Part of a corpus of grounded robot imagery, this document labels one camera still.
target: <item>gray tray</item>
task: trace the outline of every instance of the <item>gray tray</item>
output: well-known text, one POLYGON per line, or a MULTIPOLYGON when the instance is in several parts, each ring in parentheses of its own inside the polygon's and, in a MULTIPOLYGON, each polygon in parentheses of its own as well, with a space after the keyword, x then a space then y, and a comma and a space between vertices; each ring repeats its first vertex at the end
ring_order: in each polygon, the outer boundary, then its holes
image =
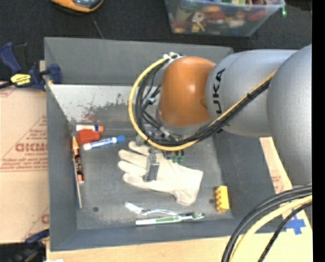
MULTIPOLYGON (((64 84, 52 85, 47 91, 52 251, 228 236, 251 208, 274 194, 259 140, 226 132, 185 150, 183 165, 204 172, 197 201, 188 207, 176 203, 170 194, 124 183, 123 172, 117 166, 118 150, 135 139, 127 98, 137 75, 170 51, 219 61, 231 49, 46 38, 45 51, 46 64, 56 62, 64 76, 64 84), (107 56, 110 61, 103 61, 107 56), (105 125, 103 138, 120 134, 127 137, 122 144, 80 150, 86 178, 80 187, 81 209, 70 147, 77 123, 105 125), (217 212, 214 204, 214 188, 221 184, 228 186, 231 203, 225 213, 217 212), (204 212, 206 217, 200 222, 136 227, 135 220, 140 217, 124 207, 125 201, 147 209, 194 210, 204 212)), ((271 230, 270 226, 262 229, 271 230)))

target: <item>cardboard box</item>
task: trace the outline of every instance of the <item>cardboard box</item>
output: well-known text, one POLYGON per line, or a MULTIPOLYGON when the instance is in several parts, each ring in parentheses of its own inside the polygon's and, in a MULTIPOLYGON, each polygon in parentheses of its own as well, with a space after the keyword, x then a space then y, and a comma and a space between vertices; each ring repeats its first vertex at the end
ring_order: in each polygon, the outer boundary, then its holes
POLYGON ((46 94, 0 90, 0 244, 49 227, 46 94))

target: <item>marker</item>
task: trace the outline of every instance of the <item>marker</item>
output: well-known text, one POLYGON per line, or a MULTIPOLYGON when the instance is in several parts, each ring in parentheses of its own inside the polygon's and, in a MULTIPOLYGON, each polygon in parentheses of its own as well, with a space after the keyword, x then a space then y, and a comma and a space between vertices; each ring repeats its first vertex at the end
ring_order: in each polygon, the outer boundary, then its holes
POLYGON ((87 151, 87 150, 91 150, 92 148, 101 148, 101 147, 109 146, 123 141, 126 141, 126 137, 124 135, 120 135, 117 137, 107 138, 104 140, 89 142, 84 144, 84 150, 87 151))
POLYGON ((80 130, 92 130, 99 131, 100 133, 104 132, 104 126, 99 125, 76 125, 76 131, 80 130))
POLYGON ((84 183, 85 178, 84 178, 84 171, 82 168, 82 161, 80 156, 80 147, 75 136, 73 136, 72 148, 73 148, 73 160, 74 160, 74 165, 77 173, 77 179, 79 183, 84 183))

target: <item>work glove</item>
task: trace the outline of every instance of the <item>work glove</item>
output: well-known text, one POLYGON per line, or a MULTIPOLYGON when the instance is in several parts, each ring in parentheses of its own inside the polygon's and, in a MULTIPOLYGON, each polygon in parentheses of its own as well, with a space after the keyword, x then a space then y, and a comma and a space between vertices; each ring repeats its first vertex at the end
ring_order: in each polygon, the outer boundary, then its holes
POLYGON ((126 172, 123 180, 142 189, 152 189, 174 195, 179 204, 188 206, 195 202, 199 192, 203 172, 190 169, 164 158, 162 152, 156 153, 159 168, 156 180, 144 181, 146 162, 149 156, 149 147, 137 146, 131 141, 128 147, 133 151, 120 150, 119 168, 126 172))

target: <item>blue clamp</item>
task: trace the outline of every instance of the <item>blue clamp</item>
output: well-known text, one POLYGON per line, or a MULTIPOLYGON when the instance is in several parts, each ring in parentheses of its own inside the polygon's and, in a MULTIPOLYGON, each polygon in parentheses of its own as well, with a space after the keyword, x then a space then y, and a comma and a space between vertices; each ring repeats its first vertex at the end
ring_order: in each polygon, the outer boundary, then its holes
POLYGON ((35 65, 27 68, 25 48, 26 44, 13 47, 13 43, 9 42, 0 49, 2 62, 11 69, 10 81, 12 84, 16 87, 30 87, 45 91, 44 75, 50 75, 48 82, 52 81, 53 84, 62 83, 62 74, 57 64, 50 64, 48 69, 42 72, 35 65))

